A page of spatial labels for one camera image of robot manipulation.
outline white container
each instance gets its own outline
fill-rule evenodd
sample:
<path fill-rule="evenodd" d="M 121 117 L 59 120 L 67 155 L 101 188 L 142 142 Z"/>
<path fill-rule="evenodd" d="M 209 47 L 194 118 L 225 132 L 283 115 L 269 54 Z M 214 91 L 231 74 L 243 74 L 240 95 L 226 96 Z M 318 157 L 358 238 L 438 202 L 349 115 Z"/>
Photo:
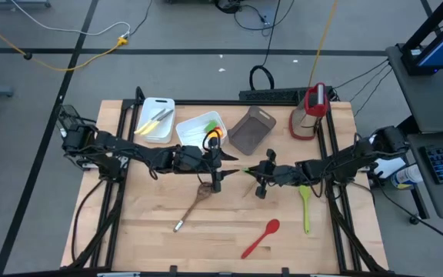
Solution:
<path fill-rule="evenodd" d="M 148 97 L 143 102 L 142 113 L 139 116 L 138 128 L 142 127 L 148 120 L 152 119 L 162 109 L 172 109 L 173 113 L 164 118 L 158 125 L 147 135 L 142 135 L 141 138 L 145 142 L 153 143 L 169 143 L 172 139 L 172 130 L 174 129 L 175 121 L 175 102 L 169 98 L 154 98 Z"/>
<path fill-rule="evenodd" d="M 391 176 L 390 182 L 397 189 L 413 189 L 414 185 L 423 182 L 423 178 L 418 166 L 410 165 Z"/>
<path fill-rule="evenodd" d="M 178 123 L 177 126 L 175 126 L 175 130 L 177 131 L 181 144 L 198 146 L 203 150 L 202 143 L 206 136 L 205 127 L 211 120 L 215 120 L 217 126 L 223 131 L 223 136 L 221 137 L 221 144 L 223 145 L 227 138 L 227 128 L 217 112 L 207 112 L 204 115 Z"/>

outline brown utensil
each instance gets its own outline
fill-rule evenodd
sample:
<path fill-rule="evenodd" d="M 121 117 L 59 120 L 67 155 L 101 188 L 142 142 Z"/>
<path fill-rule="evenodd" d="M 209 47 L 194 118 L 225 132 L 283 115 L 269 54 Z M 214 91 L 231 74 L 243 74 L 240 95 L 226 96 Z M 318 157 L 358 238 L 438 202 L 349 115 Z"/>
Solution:
<path fill-rule="evenodd" d="M 257 184 L 258 181 L 253 181 L 250 186 L 247 188 L 247 190 L 244 192 L 244 195 L 242 196 L 242 198 L 244 198 L 245 196 L 247 196 L 247 194 L 249 192 L 251 192 L 251 190 L 254 188 L 255 184 Z"/>
<path fill-rule="evenodd" d="M 196 195 L 196 199 L 192 203 L 191 207 L 189 207 L 188 211 L 185 212 L 184 216 L 182 216 L 182 219 L 179 220 L 179 222 L 177 223 L 177 225 L 174 228 L 174 232 L 177 232 L 182 227 L 182 225 L 184 224 L 184 222 L 187 219 L 187 217 L 189 216 L 189 214 L 191 214 L 194 207 L 199 202 L 207 199 L 211 195 L 212 195 L 212 184 L 209 182 L 202 182 L 198 187 L 198 194 Z"/>

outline wooden spoon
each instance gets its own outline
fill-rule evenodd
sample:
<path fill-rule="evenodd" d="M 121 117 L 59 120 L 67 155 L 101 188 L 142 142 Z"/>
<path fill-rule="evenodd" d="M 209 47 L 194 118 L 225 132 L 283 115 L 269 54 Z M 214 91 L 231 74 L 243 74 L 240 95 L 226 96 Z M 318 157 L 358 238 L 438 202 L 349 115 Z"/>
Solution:
<path fill-rule="evenodd" d="M 184 224 L 185 220 L 191 214 L 194 207 L 201 201 L 207 199 L 212 195 L 212 184 L 210 182 L 202 182 L 198 187 L 198 194 L 196 195 L 196 199 L 192 203 L 191 207 L 189 207 L 188 211 L 185 212 L 184 216 L 182 216 L 182 219 L 179 220 L 177 225 L 174 228 L 174 232 L 177 232 L 182 225 Z"/>

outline yellow handle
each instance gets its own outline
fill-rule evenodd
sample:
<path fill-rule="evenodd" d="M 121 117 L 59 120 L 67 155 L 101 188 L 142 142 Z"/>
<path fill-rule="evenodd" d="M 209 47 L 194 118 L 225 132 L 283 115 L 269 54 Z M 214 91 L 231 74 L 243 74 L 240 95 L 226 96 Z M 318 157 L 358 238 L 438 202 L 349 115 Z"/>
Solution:
<path fill-rule="evenodd" d="M 148 122 L 146 122 L 146 124 L 144 124 L 144 125 L 141 126 L 138 130 L 135 131 L 135 134 L 137 135 L 137 134 L 143 132 L 143 130 L 145 130 L 146 127 L 148 127 L 148 124 L 150 124 L 150 123 L 152 123 L 152 121 L 151 121 L 151 120 L 148 120 Z"/>
<path fill-rule="evenodd" d="M 141 133 L 141 135 L 146 135 L 146 134 L 148 134 L 149 132 L 151 132 L 151 131 L 152 131 L 152 130 L 158 125 L 158 123 L 160 123 L 160 122 L 153 122 L 150 126 L 147 127 L 146 130 L 144 130 L 144 131 Z"/>
<path fill-rule="evenodd" d="M 304 230 L 307 235 L 311 231 L 311 221 L 308 217 L 308 199 L 304 199 Z"/>

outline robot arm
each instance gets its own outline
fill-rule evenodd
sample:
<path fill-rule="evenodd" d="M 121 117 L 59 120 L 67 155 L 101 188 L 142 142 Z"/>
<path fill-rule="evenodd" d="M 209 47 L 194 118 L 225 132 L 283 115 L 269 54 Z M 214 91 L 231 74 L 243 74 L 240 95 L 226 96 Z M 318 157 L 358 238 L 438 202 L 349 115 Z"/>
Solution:
<path fill-rule="evenodd" d="M 354 145 L 347 147 L 335 155 L 321 160 L 296 162 L 295 166 L 275 165 L 276 154 L 268 149 L 268 160 L 248 169 L 248 173 L 256 177 L 260 186 L 256 195 L 263 199 L 266 185 L 315 185 L 322 179 L 332 178 L 338 183 L 350 182 L 359 169 L 373 166 L 377 159 L 395 159 L 403 156 L 409 149 L 405 137 L 397 128 L 389 126 L 380 128 L 370 137 L 360 138 Z"/>
<path fill-rule="evenodd" d="M 79 115 L 71 109 L 72 107 L 64 108 L 71 110 L 71 114 L 76 114 L 71 116 L 68 112 L 59 115 L 59 121 L 62 124 L 60 128 L 63 138 L 62 149 L 65 155 L 97 165 L 100 179 L 112 182 L 122 180 L 124 164 L 119 157 L 145 163 L 149 168 L 150 176 L 154 179 L 157 179 L 155 173 L 211 174 L 213 192 L 221 191 L 221 180 L 226 175 L 238 171 L 217 171 L 222 166 L 222 160 L 237 160 L 222 151 L 218 138 L 211 138 L 208 141 L 209 147 L 205 149 L 205 153 L 198 147 L 189 145 L 148 148 L 118 138 L 108 132 L 99 131 L 94 125 L 88 125 L 79 120 Z"/>

